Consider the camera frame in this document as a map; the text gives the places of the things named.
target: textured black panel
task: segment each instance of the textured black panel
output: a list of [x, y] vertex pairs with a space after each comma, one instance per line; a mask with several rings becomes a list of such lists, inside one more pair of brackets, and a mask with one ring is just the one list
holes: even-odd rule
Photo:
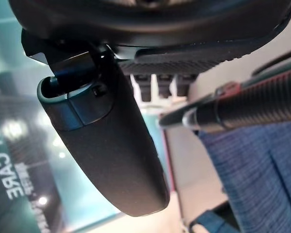
[[199, 74], [223, 61], [179, 61], [166, 63], [136, 64], [133, 61], [121, 62], [125, 74]]

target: ceiling light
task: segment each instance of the ceiling light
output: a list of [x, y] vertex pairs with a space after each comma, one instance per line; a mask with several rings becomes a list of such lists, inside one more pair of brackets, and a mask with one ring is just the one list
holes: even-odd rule
[[40, 197], [38, 202], [40, 205], [46, 205], [46, 203], [48, 202], [48, 199], [46, 197]]
[[63, 153], [63, 152], [60, 152], [60, 153], [59, 153], [59, 157], [60, 157], [61, 159], [63, 159], [63, 158], [65, 158], [65, 157], [66, 157], [66, 154], [65, 154], [65, 153]]

